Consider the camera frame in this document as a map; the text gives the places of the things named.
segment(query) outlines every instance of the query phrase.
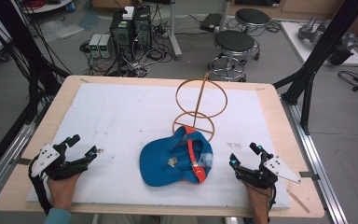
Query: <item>strap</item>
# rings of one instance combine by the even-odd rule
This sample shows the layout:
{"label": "strap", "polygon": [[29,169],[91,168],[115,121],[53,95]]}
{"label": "strap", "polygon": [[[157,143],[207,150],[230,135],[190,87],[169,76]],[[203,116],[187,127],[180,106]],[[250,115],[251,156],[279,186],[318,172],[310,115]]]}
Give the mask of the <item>strap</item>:
{"label": "strap", "polygon": [[[194,129],[185,126],[186,133],[194,133]],[[205,170],[202,166],[199,166],[199,164],[196,161],[196,156],[194,155],[194,149],[193,149],[193,141],[191,139],[187,139],[187,145],[188,145],[188,154],[190,155],[191,159],[191,167],[193,167],[193,173],[197,177],[200,183],[202,183],[206,179]]]}

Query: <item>baseball cap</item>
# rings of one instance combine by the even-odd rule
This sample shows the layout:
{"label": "baseball cap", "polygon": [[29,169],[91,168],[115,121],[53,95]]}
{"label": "baseball cap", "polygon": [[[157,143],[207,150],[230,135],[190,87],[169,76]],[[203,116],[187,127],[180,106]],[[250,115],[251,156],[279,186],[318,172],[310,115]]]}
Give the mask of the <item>baseball cap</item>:
{"label": "baseball cap", "polygon": [[144,146],[139,161],[142,179],[149,186],[183,179],[200,184],[212,168],[213,152],[202,133],[181,126],[173,136]]}

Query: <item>desk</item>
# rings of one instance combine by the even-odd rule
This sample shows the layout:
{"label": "desk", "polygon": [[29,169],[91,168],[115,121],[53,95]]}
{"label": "desk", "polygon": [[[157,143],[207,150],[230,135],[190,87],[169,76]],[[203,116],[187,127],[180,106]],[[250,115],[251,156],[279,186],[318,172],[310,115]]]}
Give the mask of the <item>desk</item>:
{"label": "desk", "polygon": [[[38,154],[44,143],[51,142],[66,111],[76,96],[77,89],[83,82],[112,83],[119,85],[147,85],[177,87],[183,80],[127,78],[127,77],[68,77],[62,85],[54,102],[36,130],[22,157],[32,159]],[[269,129],[272,145],[285,162],[297,174],[307,171],[295,136],[283,111],[277,92],[269,84],[219,82],[224,89],[256,91],[264,117]],[[0,193],[0,211],[42,211],[38,203],[26,202],[32,187],[27,176],[27,166],[18,164]],[[302,178],[301,185],[284,181],[291,208],[273,210],[271,217],[322,217],[324,210],[319,196],[310,178]],[[120,213],[120,214],[160,214],[160,215],[192,215],[220,217],[248,217],[250,211],[225,207],[192,207],[185,206],[141,206],[136,204],[91,204],[78,203],[72,212],[79,213]]]}

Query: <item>black stool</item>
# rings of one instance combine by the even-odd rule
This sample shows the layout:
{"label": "black stool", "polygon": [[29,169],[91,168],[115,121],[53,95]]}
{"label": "black stool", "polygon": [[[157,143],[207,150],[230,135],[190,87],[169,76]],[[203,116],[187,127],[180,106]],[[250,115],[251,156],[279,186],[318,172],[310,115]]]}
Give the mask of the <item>black stool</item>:
{"label": "black stool", "polygon": [[[269,16],[257,9],[254,8],[243,8],[238,10],[235,13],[235,20],[245,26],[245,33],[249,34],[250,28],[262,28],[266,27],[269,22]],[[260,56],[260,45],[257,41],[255,43],[258,46],[257,54],[255,55],[255,59],[258,60]]]}
{"label": "black stool", "polygon": [[255,41],[246,33],[240,31],[222,31],[214,38],[214,45],[222,51],[213,61],[208,63],[208,68],[215,75],[232,80],[246,81],[244,60],[238,60],[234,56],[246,56],[255,50]]}

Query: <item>hand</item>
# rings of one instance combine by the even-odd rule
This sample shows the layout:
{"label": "hand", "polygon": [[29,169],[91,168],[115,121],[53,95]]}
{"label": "hand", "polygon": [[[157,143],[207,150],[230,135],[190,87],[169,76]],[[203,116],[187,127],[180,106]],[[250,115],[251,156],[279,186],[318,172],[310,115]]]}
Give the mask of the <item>hand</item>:
{"label": "hand", "polygon": [[245,184],[248,191],[249,204],[252,216],[256,224],[269,223],[269,198],[271,189],[261,189],[253,185]]}
{"label": "hand", "polygon": [[48,188],[50,189],[54,208],[69,210],[74,199],[76,181],[80,175],[77,174],[64,180],[48,179]]}

